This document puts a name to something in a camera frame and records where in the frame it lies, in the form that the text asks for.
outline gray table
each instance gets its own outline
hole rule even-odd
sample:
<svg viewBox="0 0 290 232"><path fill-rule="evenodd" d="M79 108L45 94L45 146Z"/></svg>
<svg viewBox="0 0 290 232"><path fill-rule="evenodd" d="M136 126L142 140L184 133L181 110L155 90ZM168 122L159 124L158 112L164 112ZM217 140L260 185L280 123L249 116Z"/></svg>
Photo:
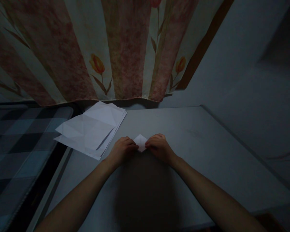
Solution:
<svg viewBox="0 0 290 232"><path fill-rule="evenodd" d="M165 134L177 155L250 212L290 204L290 191L201 107L128 111L102 159L122 136L156 133ZM73 151L48 212L98 164ZM172 230L210 223L178 174L145 152L110 176L80 231Z"/></svg>

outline folded paper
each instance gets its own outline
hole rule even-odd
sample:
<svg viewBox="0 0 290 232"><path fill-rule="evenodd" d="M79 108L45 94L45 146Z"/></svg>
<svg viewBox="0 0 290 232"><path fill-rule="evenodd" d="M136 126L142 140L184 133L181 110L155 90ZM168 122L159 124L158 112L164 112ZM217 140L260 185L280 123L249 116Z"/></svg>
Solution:
<svg viewBox="0 0 290 232"><path fill-rule="evenodd" d="M133 141L136 145L139 146L138 151L143 152L146 150L145 143L147 142L147 138L145 138L143 135L139 134Z"/></svg>

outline hand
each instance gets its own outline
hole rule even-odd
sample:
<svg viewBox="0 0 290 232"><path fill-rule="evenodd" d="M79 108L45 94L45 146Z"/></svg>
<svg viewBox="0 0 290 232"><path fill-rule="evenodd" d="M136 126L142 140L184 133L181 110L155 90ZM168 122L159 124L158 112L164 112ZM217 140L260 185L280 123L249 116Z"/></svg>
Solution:
<svg viewBox="0 0 290 232"><path fill-rule="evenodd" d="M155 157L168 165L171 165L174 158L177 157L163 134L155 134L151 136L145 143L145 147L148 148Z"/></svg>
<svg viewBox="0 0 290 232"><path fill-rule="evenodd" d="M139 148L128 136L121 137L113 146L110 154L105 159L115 168L118 168L128 157Z"/></svg>

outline checkered blanket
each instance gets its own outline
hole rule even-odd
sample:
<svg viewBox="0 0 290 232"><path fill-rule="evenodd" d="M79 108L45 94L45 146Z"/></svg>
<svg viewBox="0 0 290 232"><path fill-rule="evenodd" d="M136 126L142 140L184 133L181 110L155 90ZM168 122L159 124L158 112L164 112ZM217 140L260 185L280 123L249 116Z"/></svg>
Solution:
<svg viewBox="0 0 290 232"><path fill-rule="evenodd" d="M0 110L0 231L6 230L29 194L60 135L55 129L73 109Z"/></svg>

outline floral curtain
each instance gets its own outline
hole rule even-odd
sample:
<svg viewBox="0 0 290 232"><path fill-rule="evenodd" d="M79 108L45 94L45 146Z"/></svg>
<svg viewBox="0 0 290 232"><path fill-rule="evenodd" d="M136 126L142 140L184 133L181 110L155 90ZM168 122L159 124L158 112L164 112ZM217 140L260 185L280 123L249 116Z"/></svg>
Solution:
<svg viewBox="0 0 290 232"><path fill-rule="evenodd" d="M0 0L0 94L50 106L172 93L223 0Z"/></svg>

